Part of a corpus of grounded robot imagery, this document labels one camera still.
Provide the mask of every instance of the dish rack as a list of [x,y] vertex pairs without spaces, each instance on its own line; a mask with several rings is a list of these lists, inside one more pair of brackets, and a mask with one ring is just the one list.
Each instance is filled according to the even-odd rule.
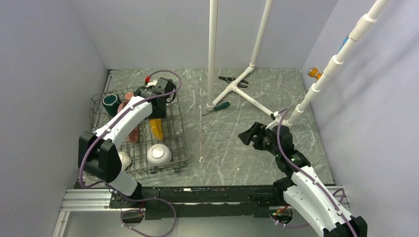
[[[111,117],[102,106],[102,99],[108,94],[119,96],[121,101],[124,100],[125,94],[134,93],[139,87],[128,88],[125,90],[113,90],[99,93],[91,98],[90,106],[90,130],[94,132],[96,129],[104,126],[111,120]],[[188,162],[188,152],[186,149],[185,132],[183,126],[182,115],[180,113],[179,97],[166,106],[166,118],[162,119],[163,141],[157,140],[150,128],[148,120],[143,120],[139,125],[138,143],[124,141],[121,144],[120,151],[127,152],[131,158],[131,165],[125,172],[134,178],[141,175],[156,174],[164,170],[173,170],[180,173],[182,168],[186,167]],[[169,163],[148,166],[147,151],[154,144],[164,144],[169,147],[172,153],[172,159]]]

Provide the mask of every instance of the red object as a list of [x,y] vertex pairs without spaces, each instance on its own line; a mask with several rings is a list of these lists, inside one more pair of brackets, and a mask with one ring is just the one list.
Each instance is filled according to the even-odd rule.
[[280,209],[278,212],[284,212],[290,205],[287,204],[284,208]]
[[140,205],[140,211],[142,211],[143,205],[144,205],[144,202],[142,201]]

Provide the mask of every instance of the light purple wall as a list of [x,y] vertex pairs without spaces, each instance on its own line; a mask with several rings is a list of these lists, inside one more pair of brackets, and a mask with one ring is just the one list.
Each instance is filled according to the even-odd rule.
[[[209,0],[71,0],[108,69],[207,67]],[[249,65],[266,0],[220,0],[217,67]],[[256,66],[301,68],[337,0],[274,0]]]
[[51,236],[106,69],[68,0],[0,1],[0,236]]
[[[323,70],[374,0],[339,0],[303,67]],[[336,183],[371,237],[417,237],[419,3],[393,0],[311,106]]]

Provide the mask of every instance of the white cup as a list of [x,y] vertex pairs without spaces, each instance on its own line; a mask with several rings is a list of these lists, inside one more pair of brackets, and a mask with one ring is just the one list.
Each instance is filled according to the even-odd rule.
[[119,159],[122,163],[122,170],[125,170],[131,164],[131,158],[126,152],[118,152]]

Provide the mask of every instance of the yellow object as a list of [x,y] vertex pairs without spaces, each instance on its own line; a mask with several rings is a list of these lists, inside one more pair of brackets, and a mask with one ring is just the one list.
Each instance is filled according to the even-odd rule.
[[163,141],[162,120],[160,118],[150,119],[150,127],[154,137],[159,141]]
[[315,79],[320,79],[320,77],[322,76],[323,73],[320,73],[319,70],[315,67],[311,67],[308,71],[307,71],[307,75],[311,76],[312,78]]

